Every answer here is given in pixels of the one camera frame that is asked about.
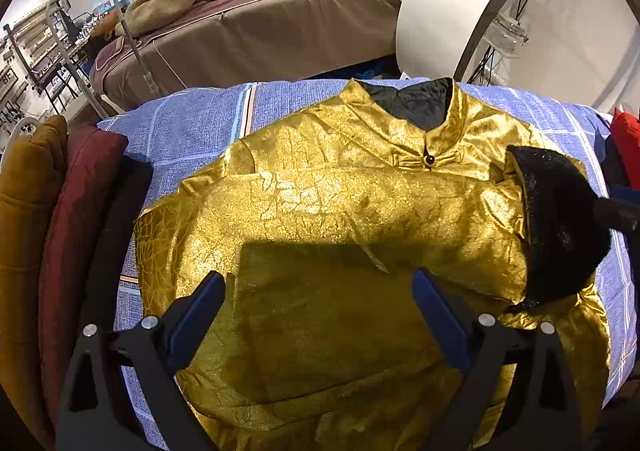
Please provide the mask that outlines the black folded garment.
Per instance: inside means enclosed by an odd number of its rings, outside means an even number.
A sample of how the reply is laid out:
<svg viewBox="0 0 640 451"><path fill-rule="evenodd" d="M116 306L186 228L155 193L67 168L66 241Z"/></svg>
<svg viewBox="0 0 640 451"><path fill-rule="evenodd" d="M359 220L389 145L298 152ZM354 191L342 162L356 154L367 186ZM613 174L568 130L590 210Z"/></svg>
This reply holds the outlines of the black folded garment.
<svg viewBox="0 0 640 451"><path fill-rule="evenodd" d="M108 191L80 303L79 332L113 328L120 271L153 176L150 163L124 156Z"/></svg>

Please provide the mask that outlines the blue plaid bed sheet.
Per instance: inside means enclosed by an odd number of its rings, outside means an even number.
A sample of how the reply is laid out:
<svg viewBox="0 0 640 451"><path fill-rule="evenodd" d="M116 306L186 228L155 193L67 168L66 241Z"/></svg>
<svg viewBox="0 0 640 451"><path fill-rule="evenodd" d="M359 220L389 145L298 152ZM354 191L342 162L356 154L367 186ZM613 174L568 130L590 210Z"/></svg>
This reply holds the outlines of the blue plaid bed sheet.
<svg viewBox="0 0 640 451"><path fill-rule="evenodd" d="M369 85L402 89L424 81L428 80ZM229 89L186 89L107 120L103 128L127 137L128 154L153 166L154 177L145 212L163 196L174 193L183 179L215 162L235 141L311 104L336 96L349 82L281 81ZM610 128L596 110L506 87L458 86L470 96L535 127L561 153L576 160L594 192L599 195L608 192L601 159ZM137 307L148 315L142 301L136 240L134 253L125 263L125 272L138 280ZM629 379L637 358L636 283L623 235L613 235L608 255L594 272L594 284L605 309L610 342L603 408Z"/></svg>

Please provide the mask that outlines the wall display shelf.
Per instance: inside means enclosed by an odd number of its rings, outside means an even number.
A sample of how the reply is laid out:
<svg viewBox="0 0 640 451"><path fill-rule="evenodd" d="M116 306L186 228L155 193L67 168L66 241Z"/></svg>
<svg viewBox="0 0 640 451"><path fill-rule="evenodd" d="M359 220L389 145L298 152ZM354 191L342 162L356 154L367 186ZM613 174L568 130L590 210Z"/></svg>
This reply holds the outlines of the wall display shelf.
<svg viewBox="0 0 640 451"><path fill-rule="evenodd" d="M35 3L1 27L1 128L29 115L62 113L78 97L74 76L86 59L92 16L72 15L70 0Z"/></svg>

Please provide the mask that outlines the mustard yellow folded garment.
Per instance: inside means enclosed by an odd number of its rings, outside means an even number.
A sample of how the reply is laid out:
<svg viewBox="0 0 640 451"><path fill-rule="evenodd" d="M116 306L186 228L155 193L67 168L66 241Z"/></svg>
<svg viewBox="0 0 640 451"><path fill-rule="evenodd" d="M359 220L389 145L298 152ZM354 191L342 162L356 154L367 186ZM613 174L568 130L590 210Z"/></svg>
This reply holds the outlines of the mustard yellow folded garment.
<svg viewBox="0 0 640 451"><path fill-rule="evenodd" d="M49 117L13 140L1 167L1 386L43 449L54 429L43 398L39 279L49 224L66 171L67 122Z"/></svg>

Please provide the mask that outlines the gold brocade jacket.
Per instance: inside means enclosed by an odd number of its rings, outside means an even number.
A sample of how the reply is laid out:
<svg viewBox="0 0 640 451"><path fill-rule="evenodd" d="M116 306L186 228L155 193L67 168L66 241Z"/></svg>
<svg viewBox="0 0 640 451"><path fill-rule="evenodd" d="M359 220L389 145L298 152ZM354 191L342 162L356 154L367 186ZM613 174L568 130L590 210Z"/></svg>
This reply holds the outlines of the gold brocade jacket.
<svg viewBox="0 0 640 451"><path fill-rule="evenodd" d="M411 294L418 269L508 327L559 331L583 431L610 365L576 160L449 78L351 81L235 141L134 227L144 310L207 273L226 299L183 396L223 450L415 450L462 376Z"/></svg>

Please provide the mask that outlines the red folded garment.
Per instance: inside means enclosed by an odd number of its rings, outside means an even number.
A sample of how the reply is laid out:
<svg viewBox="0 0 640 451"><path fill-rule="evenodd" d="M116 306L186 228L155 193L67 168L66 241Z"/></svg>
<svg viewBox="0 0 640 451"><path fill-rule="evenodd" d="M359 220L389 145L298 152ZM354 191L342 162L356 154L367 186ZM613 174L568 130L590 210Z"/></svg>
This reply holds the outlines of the red folded garment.
<svg viewBox="0 0 640 451"><path fill-rule="evenodd" d="M614 111L611 133L631 189L640 190L640 122L638 117Z"/></svg>

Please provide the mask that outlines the maroon folded garment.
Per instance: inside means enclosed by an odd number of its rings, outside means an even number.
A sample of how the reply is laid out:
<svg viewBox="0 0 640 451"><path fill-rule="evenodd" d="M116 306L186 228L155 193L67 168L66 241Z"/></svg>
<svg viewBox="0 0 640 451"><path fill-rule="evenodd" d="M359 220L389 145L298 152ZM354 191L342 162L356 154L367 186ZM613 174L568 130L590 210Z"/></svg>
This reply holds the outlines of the maroon folded garment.
<svg viewBox="0 0 640 451"><path fill-rule="evenodd" d="M66 174L44 243L39 278L42 389L53 422L58 419L58 403L73 353L90 251L127 145L121 134L88 124L68 135Z"/></svg>

